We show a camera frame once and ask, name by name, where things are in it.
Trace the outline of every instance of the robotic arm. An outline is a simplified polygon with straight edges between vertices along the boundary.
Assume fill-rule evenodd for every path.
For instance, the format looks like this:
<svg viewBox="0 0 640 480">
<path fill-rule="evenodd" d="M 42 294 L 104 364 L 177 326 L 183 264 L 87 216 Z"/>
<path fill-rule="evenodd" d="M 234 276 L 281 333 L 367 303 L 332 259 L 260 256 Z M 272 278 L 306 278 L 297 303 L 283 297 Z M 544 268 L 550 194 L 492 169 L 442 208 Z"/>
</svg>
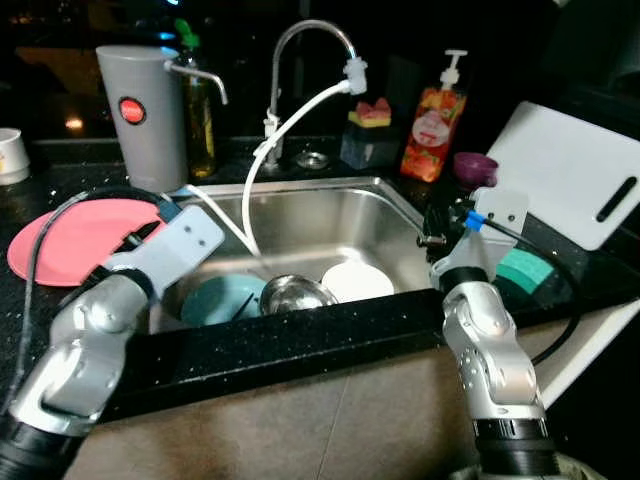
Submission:
<svg viewBox="0 0 640 480">
<path fill-rule="evenodd" d="M 480 453 L 480 479 L 563 479 L 533 364 L 516 340 L 515 323 L 500 294 L 489 283 L 516 242 L 482 228 L 481 217 L 475 215 L 520 233 L 527 199 L 514 192 L 481 188 L 472 200 L 475 212 L 469 214 L 462 238 L 448 256 L 433 265 L 430 276 L 434 287 L 445 293 L 443 332 L 458 362 L 467 397 Z M 429 212 L 426 220 L 428 238 L 439 239 L 442 248 L 451 232 L 441 227 L 448 223 L 434 221 Z"/>
<path fill-rule="evenodd" d="M 475 211 L 521 231 L 526 198 L 500 189 L 474 192 Z M 472 213 L 462 238 L 451 244 L 454 204 L 425 215 L 427 240 L 440 259 L 430 272 L 445 293 L 444 335 L 459 365 L 467 396 L 482 480 L 560 480 L 555 451 L 529 357 L 516 341 L 515 324 L 489 283 L 515 241 L 482 228 Z M 133 251 L 114 254 L 55 317 L 51 345 L 0 420 L 0 478 L 64 477 L 99 419 L 124 368 L 125 346 L 150 303 L 195 269 L 223 233 L 198 207 L 189 206 L 160 233 Z"/>
<path fill-rule="evenodd" d="M 223 239 L 202 209 L 188 206 L 94 271 L 98 283 L 81 288 L 55 317 L 49 349 L 0 420 L 0 478 L 64 477 L 120 380 L 140 314 Z"/>
</svg>

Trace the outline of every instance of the white tube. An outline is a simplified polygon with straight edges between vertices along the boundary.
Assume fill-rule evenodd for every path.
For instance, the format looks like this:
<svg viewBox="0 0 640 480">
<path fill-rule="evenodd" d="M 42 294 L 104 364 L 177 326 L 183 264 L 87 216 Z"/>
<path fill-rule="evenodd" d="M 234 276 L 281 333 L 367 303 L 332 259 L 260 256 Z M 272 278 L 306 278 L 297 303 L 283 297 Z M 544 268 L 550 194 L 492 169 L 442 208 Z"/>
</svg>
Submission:
<svg viewBox="0 0 640 480">
<path fill-rule="evenodd" d="M 220 208 L 220 205 L 218 205 L 211 197 L 209 197 L 198 187 L 195 187 L 191 184 L 186 184 L 185 188 L 200 200 L 202 200 L 211 210 L 214 211 L 214 213 L 220 218 L 220 220 L 222 220 L 224 224 L 229 228 L 229 230 L 231 230 L 231 233 L 238 237 L 238 240 L 240 240 L 244 244 L 244 246 L 247 247 L 249 252 L 251 252 L 251 255 L 253 255 L 254 257 L 260 256 L 260 250 L 258 250 L 258 246 L 255 244 L 255 241 L 253 242 L 253 244 L 249 241 L 246 235 L 242 233 L 242 230 L 240 230 L 240 228 L 238 228 L 238 226 L 233 223 L 233 220 L 231 220 L 231 218 L 229 218 L 229 216 L 224 213 L 224 210 Z"/>
<path fill-rule="evenodd" d="M 262 162 L 264 162 L 265 158 L 267 158 L 267 153 L 269 153 L 269 151 L 276 146 L 278 140 L 280 140 L 284 136 L 284 134 L 287 133 L 289 129 L 293 127 L 303 116 L 309 113 L 309 111 L 319 103 L 325 101 L 327 98 L 332 97 L 337 93 L 348 93 L 349 88 L 349 80 L 342 80 L 334 86 L 320 92 L 318 95 L 305 103 L 300 108 L 300 110 L 291 115 L 291 117 L 286 122 L 284 122 L 273 135 L 262 142 L 260 146 L 253 152 L 253 155 L 256 158 L 253 161 L 253 164 L 251 164 L 251 168 L 249 169 L 249 174 L 247 175 L 247 180 L 244 183 L 244 189 L 242 191 L 242 228 L 244 229 L 244 233 L 247 236 L 247 240 L 256 250 L 258 250 L 258 245 L 256 243 L 255 237 L 253 236 L 253 228 L 251 228 L 251 217 L 249 214 L 249 197 L 251 196 L 251 187 L 256 179 L 256 175 L 258 174 L 260 165 L 262 164 Z"/>
</svg>

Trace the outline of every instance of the cutting board handle hole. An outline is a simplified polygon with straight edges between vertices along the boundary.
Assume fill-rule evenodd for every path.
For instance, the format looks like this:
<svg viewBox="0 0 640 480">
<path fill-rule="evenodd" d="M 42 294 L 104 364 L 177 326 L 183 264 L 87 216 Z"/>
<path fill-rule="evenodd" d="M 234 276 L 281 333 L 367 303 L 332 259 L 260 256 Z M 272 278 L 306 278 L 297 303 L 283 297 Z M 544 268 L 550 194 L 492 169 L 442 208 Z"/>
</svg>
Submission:
<svg viewBox="0 0 640 480">
<path fill-rule="evenodd" d="M 602 207 L 602 210 L 598 212 L 598 215 L 596 215 L 596 220 L 602 223 L 607 218 L 609 218 L 609 215 L 611 215 L 611 213 L 616 209 L 616 207 L 620 205 L 622 200 L 624 200 L 624 197 L 627 196 L 627 194 L 633 189 L 633 187 L 636 186 L 637 183 L 638 183 L 637 177 L 629 177 L 624 182 L 622 182 L 622 185 L 620 185 L 620 188 L 616 190 L 616 193 L 614 193 L 613 196 L 609 199 L 609 201 L 605 203 L 604 207 Z"/>
</svg>

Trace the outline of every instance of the dish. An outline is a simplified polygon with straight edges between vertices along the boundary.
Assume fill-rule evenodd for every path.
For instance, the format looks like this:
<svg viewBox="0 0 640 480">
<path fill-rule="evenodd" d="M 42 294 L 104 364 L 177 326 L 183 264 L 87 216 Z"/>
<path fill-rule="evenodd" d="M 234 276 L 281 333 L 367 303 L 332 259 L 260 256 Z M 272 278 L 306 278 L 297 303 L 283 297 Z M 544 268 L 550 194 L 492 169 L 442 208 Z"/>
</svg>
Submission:
<svg viewBox="0 0 640 480">
<path fill-rule="evenodd" d="M 252 275 L 214 277 L 193 290 L 182 305 L 181 318 L 194 327 L 260 316 L 258 299 L 266 285 Z"/>
<path fill-rule="evenodd" d="M 155 206 L 139 200 L 90 200 L 75 205 L 49 230 L 40 250 L 36 282 L 52 287 L 77 287 L 118 248 L 128 233 L 160 220 L 156 212 Z M 27 278 L 36 237 L 52 213 L 28 224 L 9 245 L 9 267 L 23 279 Z"/>
<path fill-rule="evenodd" d="M 384 297 L 395 292 L 393 283 L 381 270 L 356 261 L 347 261 L 331 267 L 322 277 L 322 284 L 341 303 Z"/>
<path fill-rule="evenodd" d="M 338 303 L 327 287 L 301 275 L 281 275 L 269 280 L 260 296 L 263 314 L 306 310 Z"/>
</svg>

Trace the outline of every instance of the pink plate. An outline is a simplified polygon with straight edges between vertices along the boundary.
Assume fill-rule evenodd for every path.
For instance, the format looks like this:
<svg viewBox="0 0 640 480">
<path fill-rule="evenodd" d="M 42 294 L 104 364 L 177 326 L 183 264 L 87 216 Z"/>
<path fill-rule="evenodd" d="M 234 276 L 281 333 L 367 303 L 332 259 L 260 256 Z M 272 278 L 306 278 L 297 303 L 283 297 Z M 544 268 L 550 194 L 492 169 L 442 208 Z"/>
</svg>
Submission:
<svg viewBox="0 0 640 480">
<path fill-rule="evenodd" d="M 160 220 L 156 212 L 155 206 L 138 200 L 90 200 L 75 205 L 49 230 L 40 250 L 36 281 L 52 287 L 80 285 L 128 233 Z M 9 245 L 9 266 L 24 279 L 33 244 L 51 214 L 45 213 L 24 227 Z"/>
</svg>

